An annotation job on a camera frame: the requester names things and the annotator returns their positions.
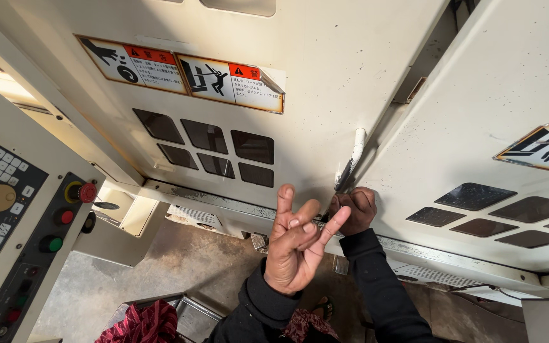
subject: wrist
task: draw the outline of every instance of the wrist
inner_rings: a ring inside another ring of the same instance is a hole
[[[277,283],[276,280],[269,274],[268,270],[264,272],[263,277],[264,281],[266,281],[266,284],[269,285],[270,288],[272,288],[276,292],[290,298],[296,294],[296,291],[291,291],[289,289],[286,289],[285,287],[281,287],[281,285]]]

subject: red patterned cloth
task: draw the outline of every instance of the red patterned cloth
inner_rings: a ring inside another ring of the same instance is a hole
[[[284,334],[287,338],[293,340],[294,343],[302,343],[304,339],[306,339],[306,335],[309,332],[309,324],[312,325],[317,331],[328,334],[335,339],[340,340],[328,322],[309,310],[301,308],[294,311],[292,320],[290,320],[289,324],[287,324]]]
[[[95,343],[169,343],[176,332],[177,310],[160,299],[141,310],[132,304],[124,320],[103,331]]]

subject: machine door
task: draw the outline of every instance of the machine door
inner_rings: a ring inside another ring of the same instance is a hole
[[[482,0],[358,178],[383,236],[549,272],[549,3]]]
[[[447,4],[2,0],[0,31],[143,176],[274,208],[328,203]]]

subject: yellow ring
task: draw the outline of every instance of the yellow ring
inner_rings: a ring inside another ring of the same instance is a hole
[[[82,183],[79,182],[79,181],[73,181],[72,183],[69,183],[69,184],[67,185],[67,187],[65,188],[65,200],[67,200],[67,202],[68,202],[69,204],[75,204],[75,203],[77,203],[77,202],[79,201],[79,200],[69,199],[69,190],[70,190],[71,187],[74,186],[74,185],[82,185]]]

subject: hand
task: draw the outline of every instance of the hand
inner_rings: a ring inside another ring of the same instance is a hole
[[[350,236],[370,228],[370,223],[376,215],[374,191],[366,187],[356,187],[351,194],[334,195],[329,206],[329,214],[335,217],[341,206],[350,207],[351,216],[340,228],[340,233]]]
[[[325,245],[351,214],[350,208],[342,207],[319,231],[312,222],[321,209],[319,201],[311,199],[293,213],[294,194],[294,186],[290,184],[282,185],[277,192],[276,217],[264,272],[266,283],[286,295],[303,290],[315,277]]]

